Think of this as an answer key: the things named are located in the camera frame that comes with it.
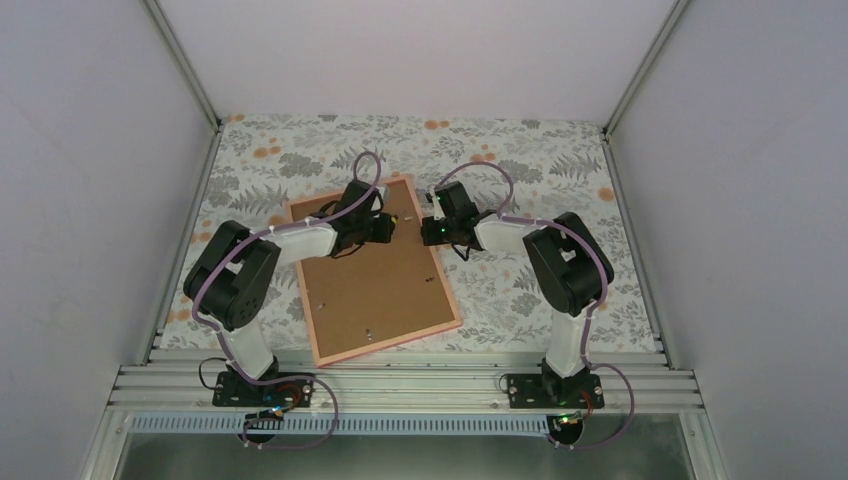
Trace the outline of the pink picture frame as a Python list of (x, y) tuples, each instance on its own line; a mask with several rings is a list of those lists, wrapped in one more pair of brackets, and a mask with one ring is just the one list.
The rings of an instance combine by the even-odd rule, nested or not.
[(310, 258), (295, 265), (319, 367), (463, 324), (439, 252), (422, 243), (422, 209), (412, 177), (399, 175), (385, 184), (385, 210), (398, 218), (389, 243), (367, 243), (343, 258)]

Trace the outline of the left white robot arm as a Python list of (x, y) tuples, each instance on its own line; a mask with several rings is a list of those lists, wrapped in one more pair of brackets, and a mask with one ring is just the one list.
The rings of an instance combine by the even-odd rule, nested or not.
[(388, 243), (397, 220), (385, 212), (386, 186), (348, 183), (340, 199), (302, 220), (254, 232), (223, 223), (190, 269), (183, 293), (192, 315), (218, 337), (238, 390), (255, 405), (278, 391), (278, 362), (257, 320), (279, 263), (341, 258), (367, 243)]

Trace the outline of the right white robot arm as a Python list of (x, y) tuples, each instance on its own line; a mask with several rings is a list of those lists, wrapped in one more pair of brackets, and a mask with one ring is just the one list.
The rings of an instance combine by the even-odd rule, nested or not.
[(591, 374), (589, 328), (614, 279), (582, 219), (572, 212), (545, 220), (482, 211), (458, 181), (433, 187), (425, 197), (434, 211), (422, 220), (426, 246), (449, 245), (464, 260), (473, 250), (528, 256), (544, 299), (556, 311), (541, 364), (541, 391), (552, 406), (570, 404)]

